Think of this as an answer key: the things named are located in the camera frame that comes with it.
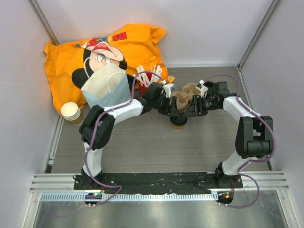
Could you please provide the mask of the single paper coffee cup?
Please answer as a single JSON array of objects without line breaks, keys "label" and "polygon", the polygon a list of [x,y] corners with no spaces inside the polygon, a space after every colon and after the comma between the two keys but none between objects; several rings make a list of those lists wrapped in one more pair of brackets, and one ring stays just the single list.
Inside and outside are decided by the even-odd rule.
[{"label": "single paper coffee cup", "polygon": [[175,131],[181,131],[185,125],[186,125],[186,123],[182,123],[182,124],[171,123],[172,129]]}]

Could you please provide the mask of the light blue paper bag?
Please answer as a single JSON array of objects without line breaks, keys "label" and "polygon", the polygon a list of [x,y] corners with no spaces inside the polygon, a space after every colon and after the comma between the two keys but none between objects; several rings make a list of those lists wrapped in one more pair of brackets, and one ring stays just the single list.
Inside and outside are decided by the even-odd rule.
[{"label": "light blue paper bag", "polygon": [[127,102],[131,92],[126,71],[110,60],[93,73],[88,72],[90,60],[97,62],[96,57],[87,57],[84,60],[84,78],[79,83],[88,105],[93,107],[112,107]]}]

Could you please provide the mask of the single black cup lid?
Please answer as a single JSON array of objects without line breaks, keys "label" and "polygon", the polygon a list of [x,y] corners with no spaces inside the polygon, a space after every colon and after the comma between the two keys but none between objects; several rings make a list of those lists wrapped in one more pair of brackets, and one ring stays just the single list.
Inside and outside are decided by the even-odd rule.
[{"label": "single black cup lid", "polygon": [[187,118],[181,118],[181,117],[170,117],[170,122],[172,125],[177,127],[182,127],[187,123]]}]

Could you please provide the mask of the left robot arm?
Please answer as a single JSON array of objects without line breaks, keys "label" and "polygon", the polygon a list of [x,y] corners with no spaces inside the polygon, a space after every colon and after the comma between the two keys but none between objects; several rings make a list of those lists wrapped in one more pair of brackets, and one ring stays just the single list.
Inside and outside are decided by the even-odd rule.
[{"label": "left robot arm", "polygon": [[182,127],[188,118],[177,109],[177,98],[170,98],[173,84],[160,85],[152,83],[143,96],[133,98],[113,107],[102,108],[95,105],[91,108],[79,132],[85,147],[85,164],[81,170],[83,182],[95,190],[101,184],[101,156],[103,148],[110,140],[113,127],[131,117],[136,117],[157,110],[170,117],[172,125]]}]

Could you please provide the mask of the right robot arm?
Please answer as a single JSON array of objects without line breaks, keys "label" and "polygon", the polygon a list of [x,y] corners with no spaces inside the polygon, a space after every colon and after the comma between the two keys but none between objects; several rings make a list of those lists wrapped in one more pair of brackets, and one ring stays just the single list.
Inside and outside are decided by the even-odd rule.
[{"label": "right robot arm", "polygon": [[221,162],[215,170],[213,180],[220,188],[231,188],[240,181],[240,171],[249,164],[268,161],[275,151],[273,119],[261,116],[248,107],[238,94],[228,90],[226,82],[204,82],[196,88],[200,95],[194,95],[182,119],[203,116],[211,110],[222,109],[237,122],[235,151]]}]

